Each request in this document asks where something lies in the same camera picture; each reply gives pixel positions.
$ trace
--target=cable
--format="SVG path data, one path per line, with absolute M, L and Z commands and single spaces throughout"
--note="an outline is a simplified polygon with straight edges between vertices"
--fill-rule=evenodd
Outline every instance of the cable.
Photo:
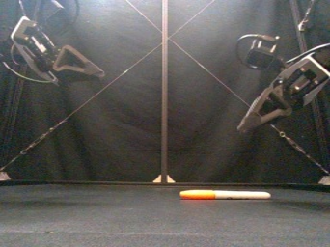
M 23 5 L 21 0 L 19 0 L 19 6 L 20 6 L 21 14 L 23 14 L 24 16 L 27 16 L 27 15 L 25 15 L 25 8 L 24 8 L 24 5 Z
M 17 73 L 9 66 L 5 62 L 3 62 L 5 68 L 21 79 L 27 80 L 27 81 L 32 81 L 32 82 L 37 82 L 37 83 L 44 83 L 44 84 L 48 84 L 48 83 L 52 83 L 52 81 L 41 81 L 41 80 L 36 80 L 36 79 L 32 79 L 32 78 L 28 78 L 25 77 L 24 75 L 21 75 L 20 73 Z
M 73 15 L 73 17 L 72 17 L 72 20 L 69 21 L 69 23 L 63 27 L 63 29 L 61 30 L 59 30 L 57 32 L 56 32 L 56 34 L 57 35 L 63 35 L 68 30 L 69 30 L 69 28 L 75 25 L 75 23 L 76 23 L 76 21 L 78 21 L 78 17 L 79 17 L 79 15 L 80 15 L 80 3 L 79 3 L 79 0 L 75 0 L 75 6 L 76 6 L 76 11 L 75 11 L 75 15 Z M 37 12 L 39 12 L 39 17 L 36 17 L 36 20 L 41 20 L 44 23 L 43 23 L 43 25 L 44 26 L 47 26 L 47 25 L 49 25 L 48 24 L 48 20 L 44 18 L 44 15 L 43 15 L 43 10 L 44 10 L 44 8 L 45 8 L 45 0 L 43 0 L 43 2 L 41 2 L 41 4 L 40 4 L 40 9 L 37 10 Z
M 293 63 L 294 61 L 297 61 L 299 58 L 302 58 L 305 55 L 307 55 L 307 54 L 315 52 L 317 50 L 321 50 L 321 49 L 323 49 L 323 48 L 327 48 L 327 47 L 330 47 L 330 43 L 325 43 L 323 45 L 317 46 L 317 47 L 313 48 L 311 50 L 307 50 L 305 53 L 302 53 L 301 55 L 298 55 L 295 58 L 290 59 L 290 60 L 286 61 L 285 63 L 286 63 L 286 64 L 290 64 L 290 63 Z

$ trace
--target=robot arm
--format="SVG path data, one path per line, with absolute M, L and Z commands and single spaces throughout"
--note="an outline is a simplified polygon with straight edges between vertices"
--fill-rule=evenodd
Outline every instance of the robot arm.
M 60 80 L 104 77 L 104 71 L 69 45 L 59 48 L 51 42 L 37 23 L 25 16 L 11 35 L 27 64 L 36 74 L 57 84 Z
M 238 126 L 246 132 L 259 125 L 291 115 L 314 99 L 330 78 L 330 52 L 309 53 L 275 78 L 254 103 Z

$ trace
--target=black fabric wall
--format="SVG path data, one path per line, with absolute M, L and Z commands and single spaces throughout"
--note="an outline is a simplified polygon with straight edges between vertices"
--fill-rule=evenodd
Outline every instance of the black fabric wall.
M 24 82 L 3 163 L 108 88 L 5 171 L 13 179 L 152 181 L 162 172 L 163 1 L 80 0 L 78 21 L 64 34 L 60 30 L 76 7 L 75 1 L 59 2 L 67 16 L 47 23 L 45 32 L 57 46 L 69 44 L 82 51 L 106 78 L 69 87 Z M 32 4 L 28 10 L 32 15 Z M 298 55 L 290 1 L 168 1 L 167 24 L 172 179 L 318 182 L 319 171 L 269 126 L 247 134 L 236 130 L 249 109 L 243 101 L 251 104 L 278 74 L 277 69 L 251 70 L 239 63 L 236 40 L 245 34 L 279 35 L 282 57 Z M 13 83 L 1 67 L 1 87 L 9 90 Z M 310 107 L 283 119 L 278 128 L 321 158 Z

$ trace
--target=diagonal cable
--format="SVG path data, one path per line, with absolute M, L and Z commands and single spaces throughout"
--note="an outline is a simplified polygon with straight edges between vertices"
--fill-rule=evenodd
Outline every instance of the diagonal cable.
M 107 83 L 107 85 L 96 92 L 96 94 L 68 114 L 68 116 L 53 126 L 49 130 L 41 134 L 35 141 L 20 151 L 19 155 L 0 168 L 0 172 L 16 162 L 16 160 L 25 155 L 39 143 L 48 137 L 48 135 L 73 117 L 73 115 L 90 104 L 95 98 L 107 90 L 107 88 L 128 73 L 128 71 L 154 53 L 154 51 L 162 46 L 162 43 L 128 67 L 128 69 L 120 73 L 120 75 Z

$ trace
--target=metal pole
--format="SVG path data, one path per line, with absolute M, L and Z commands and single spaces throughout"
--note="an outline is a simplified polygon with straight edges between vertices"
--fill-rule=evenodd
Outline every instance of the metal pole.
M 167 183 L 167 7 L 167 0 L 163 0 L 162 183 Z

